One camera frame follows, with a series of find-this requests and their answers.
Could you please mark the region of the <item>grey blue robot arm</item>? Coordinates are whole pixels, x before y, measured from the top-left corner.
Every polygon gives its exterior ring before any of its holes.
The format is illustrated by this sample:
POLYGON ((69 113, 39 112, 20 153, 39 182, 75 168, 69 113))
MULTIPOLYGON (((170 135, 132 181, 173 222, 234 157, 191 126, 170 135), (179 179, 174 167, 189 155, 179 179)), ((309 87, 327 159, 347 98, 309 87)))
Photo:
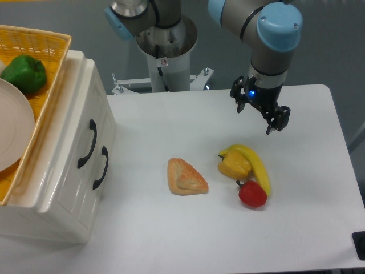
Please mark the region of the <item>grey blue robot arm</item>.
MULTIPOLYGON (((300 41, 300 11, 290 1, 209 1, 208 12, 252 50, 247 75, 230 91, 237 111, 249 104, 267 121, 268 132, 283 130, 290 109, 277 101, 300 41)), ((197 28, 182 14, 180 1, 113 1, 104 14, 121 39, 135 39, 145 54, 152 91, 190 89, 197 28)))

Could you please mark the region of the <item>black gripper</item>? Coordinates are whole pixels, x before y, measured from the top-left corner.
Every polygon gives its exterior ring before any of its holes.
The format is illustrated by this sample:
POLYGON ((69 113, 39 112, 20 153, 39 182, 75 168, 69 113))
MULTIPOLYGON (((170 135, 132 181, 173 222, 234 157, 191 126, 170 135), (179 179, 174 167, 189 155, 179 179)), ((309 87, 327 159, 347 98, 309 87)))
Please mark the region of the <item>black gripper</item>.
POLYGON ((237 113, 240 113, 247 103, 260 110, 267 121, 266 135, 273 131, 282 131, 289 122, 290 107, 279 106, 282 85, 273 88, 263 88, 257 85, 258 79, 251 77, 247 81, 243 76, 238 77, 230 89, 230 97, 235 100, 237 113))

